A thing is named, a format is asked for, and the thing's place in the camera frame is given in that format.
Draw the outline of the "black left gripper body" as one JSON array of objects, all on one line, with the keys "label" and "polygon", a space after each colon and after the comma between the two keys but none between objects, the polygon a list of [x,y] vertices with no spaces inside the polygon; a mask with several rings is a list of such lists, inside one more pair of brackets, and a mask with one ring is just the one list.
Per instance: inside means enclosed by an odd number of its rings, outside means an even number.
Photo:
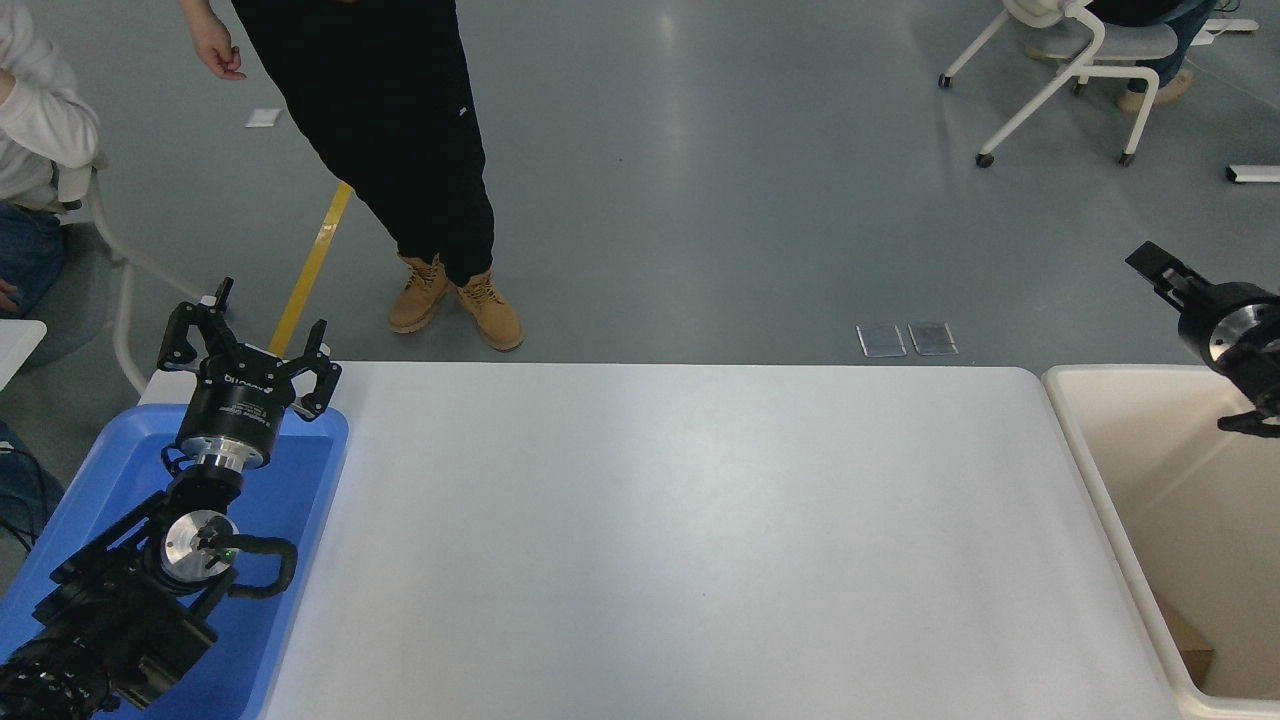
[{"label": "black left gripper body", "polygon": [[216,441],[236,442],[256,454],[270,454],[294,400],[284,361],[252,350],[243,357],[211,355],[201,361],[197,386],[177,442],[197,454]]}]

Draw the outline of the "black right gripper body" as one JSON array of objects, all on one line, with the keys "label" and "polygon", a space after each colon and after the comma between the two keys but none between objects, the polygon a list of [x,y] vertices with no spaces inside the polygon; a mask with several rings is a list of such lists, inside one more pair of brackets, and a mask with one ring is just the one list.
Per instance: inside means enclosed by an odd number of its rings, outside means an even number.
[{"label": "black right gripper body", "polygon": [[1257,284],[1196,284],[1185,297],[1178,333],[1203,363],[1219,363],[1253,331],[1277,316],[1279,296]]}]

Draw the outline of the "person's right hand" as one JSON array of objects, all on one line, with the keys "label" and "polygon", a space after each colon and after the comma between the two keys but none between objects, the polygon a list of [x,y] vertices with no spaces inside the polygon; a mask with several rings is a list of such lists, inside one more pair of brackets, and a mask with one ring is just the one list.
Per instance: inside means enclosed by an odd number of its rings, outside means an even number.
[{"label": "person's right hand", "polygon": [[214,77],[224,81],[246,78],[241,49],[233,44],[229,29],[215,15],[202,15],[189,23],[197,58]]}]

